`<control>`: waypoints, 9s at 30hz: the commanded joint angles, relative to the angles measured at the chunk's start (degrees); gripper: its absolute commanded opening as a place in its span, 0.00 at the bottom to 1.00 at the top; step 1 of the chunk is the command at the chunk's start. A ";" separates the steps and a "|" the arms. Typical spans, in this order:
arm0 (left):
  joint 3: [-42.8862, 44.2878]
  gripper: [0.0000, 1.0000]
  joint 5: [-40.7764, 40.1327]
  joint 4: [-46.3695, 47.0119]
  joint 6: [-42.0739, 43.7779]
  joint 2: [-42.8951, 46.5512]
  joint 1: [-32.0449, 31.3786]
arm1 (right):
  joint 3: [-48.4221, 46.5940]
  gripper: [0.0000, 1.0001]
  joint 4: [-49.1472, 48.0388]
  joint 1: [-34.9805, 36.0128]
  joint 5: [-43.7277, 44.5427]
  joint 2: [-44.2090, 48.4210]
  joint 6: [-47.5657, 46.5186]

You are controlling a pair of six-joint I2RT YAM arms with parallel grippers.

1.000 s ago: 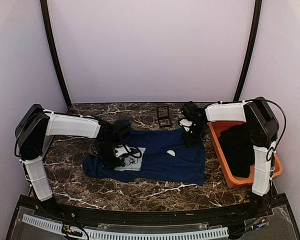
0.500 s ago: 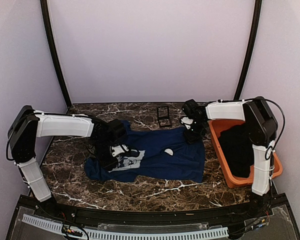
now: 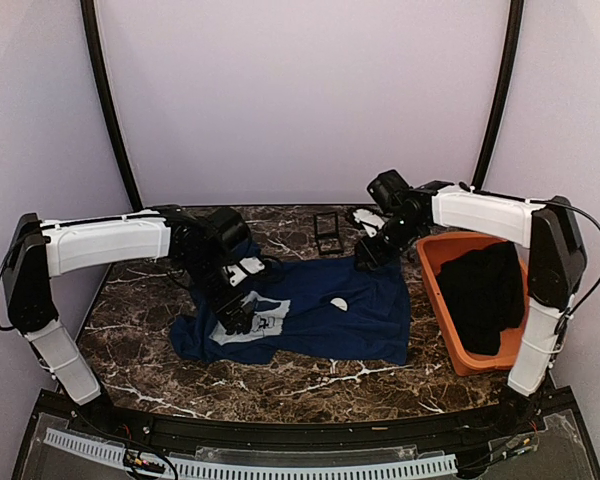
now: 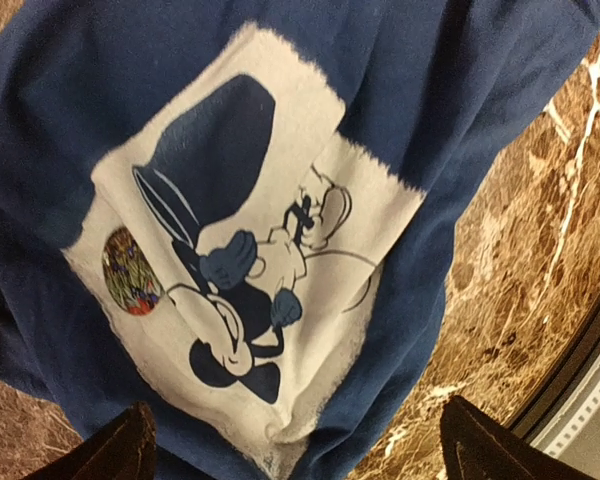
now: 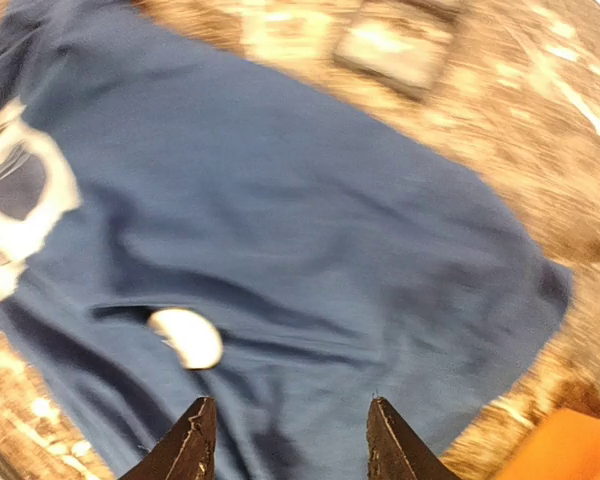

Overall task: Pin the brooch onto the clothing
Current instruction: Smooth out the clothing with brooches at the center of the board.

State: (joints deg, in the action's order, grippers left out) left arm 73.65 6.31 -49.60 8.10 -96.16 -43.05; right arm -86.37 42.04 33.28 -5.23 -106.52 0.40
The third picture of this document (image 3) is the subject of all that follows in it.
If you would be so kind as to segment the black brooch box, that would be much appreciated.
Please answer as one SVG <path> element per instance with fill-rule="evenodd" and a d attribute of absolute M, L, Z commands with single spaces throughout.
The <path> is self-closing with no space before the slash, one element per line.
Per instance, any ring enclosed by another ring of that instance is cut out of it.
<path fill-rule="evenodd" d="M 320 256 L 339 255 L 344 252 L 336 211 L 313 215 L 314 240 Z"/>

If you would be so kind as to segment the round gold white brooch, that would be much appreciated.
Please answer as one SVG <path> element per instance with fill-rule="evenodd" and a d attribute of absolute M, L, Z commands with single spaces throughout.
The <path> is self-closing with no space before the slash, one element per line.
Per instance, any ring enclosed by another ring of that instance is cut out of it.
<path fill-rule="evenodd" d="M 347 311 L 348 310 L 348 304 L 347 302 L 339 297 L 333 298 L 330 303 L 335 306 L 336 308 L 342 310 L 342 311 Z"/>

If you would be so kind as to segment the blue printed t-shirt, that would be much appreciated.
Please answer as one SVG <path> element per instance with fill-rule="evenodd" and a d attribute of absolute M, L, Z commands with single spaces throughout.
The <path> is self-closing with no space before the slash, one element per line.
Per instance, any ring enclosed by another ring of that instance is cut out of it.
<path fill-rule="evenodd" d="M 405 364 L 411 304 L 400 261 L 370 272 L 356 270 L 351 257 L 282 266 L 281 282 L 238 286 L 246 301 L 254 302 L 246 335 L 227 335 L 206 298 L 193 290 L 196 314 L 177 316 L 169 332 L 175 353 L 206 363 L 267 364 L 277 351 L 289 351 Z M 347 311 L 330 303 L 336 297 L 347 302 Z"/>

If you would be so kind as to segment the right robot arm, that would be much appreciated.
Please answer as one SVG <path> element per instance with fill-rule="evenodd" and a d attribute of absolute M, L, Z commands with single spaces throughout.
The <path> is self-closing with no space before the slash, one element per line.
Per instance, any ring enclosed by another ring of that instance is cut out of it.
<path fill-rule="evenodd" d="M 367 187 L 379 213 L 361 207 L 353 223 L 366 233 L 354 249 L 355 266 L 376 270 L 397 259 L 431 227 L 458 228 L 510 241 L 529 252 L 529 314 L 507 385 L 535 394 L 561 352 L 568 324 L 587 295 L 578 297 L 587 254 L 577 219 L 589 213 L 565 197 L 525 199 L 434 180 L 409 185 L 396 170 Z"/>

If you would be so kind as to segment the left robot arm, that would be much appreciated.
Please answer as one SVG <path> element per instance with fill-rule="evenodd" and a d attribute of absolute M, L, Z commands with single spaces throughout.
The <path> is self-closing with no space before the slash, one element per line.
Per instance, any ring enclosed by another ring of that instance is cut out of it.
<path fill-rule="evenodd" d="M 229 334 L 245 334 L 253 308 L 239 285 L 264 271 L 250 254 L 251 231 L 241 214 L 221 207 L 196 216 L 178 205 L 77 220 L 23 215 L 0 264 L 6 317 L 0 331 L 15 331 L 30 345 L 81 417 L 100 436 L 121 427 L 120 412 L 99 398 L 104 388 L 68 333 L 51 282 L 75 271 L 135 260 L 177 264 Z"/>

